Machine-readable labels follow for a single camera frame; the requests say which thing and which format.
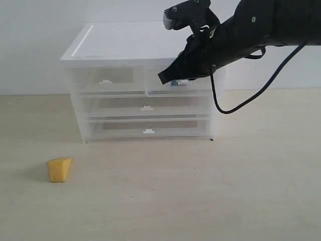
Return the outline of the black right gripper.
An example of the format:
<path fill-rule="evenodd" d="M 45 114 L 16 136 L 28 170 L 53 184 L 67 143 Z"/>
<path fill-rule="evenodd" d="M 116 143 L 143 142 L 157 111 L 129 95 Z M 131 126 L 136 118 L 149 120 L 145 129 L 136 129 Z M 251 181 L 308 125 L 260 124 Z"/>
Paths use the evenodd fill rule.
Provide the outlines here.
<path fill-rule="evenodd" d="M 226 26 L 224 24 L 192 29 L 186 46 L 176 60 L 158 74 L 160 82 L 210 77 L 226 65 Z"/>

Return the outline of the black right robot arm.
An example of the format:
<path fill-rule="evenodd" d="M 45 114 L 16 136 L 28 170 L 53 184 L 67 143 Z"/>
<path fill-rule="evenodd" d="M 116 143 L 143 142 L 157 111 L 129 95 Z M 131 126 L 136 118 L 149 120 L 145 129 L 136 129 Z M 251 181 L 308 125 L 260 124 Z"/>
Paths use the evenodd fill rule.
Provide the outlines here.
<path fill-rule="evenodd" d="M 158 74 L 162 84 L 208 77 L 267 46 L 320 44 L 320 1 L 240 1 L 220 22 L 210 1 L 185 1 L 164 11 L 168 30 L 190 27 L 184 50 Z"/>

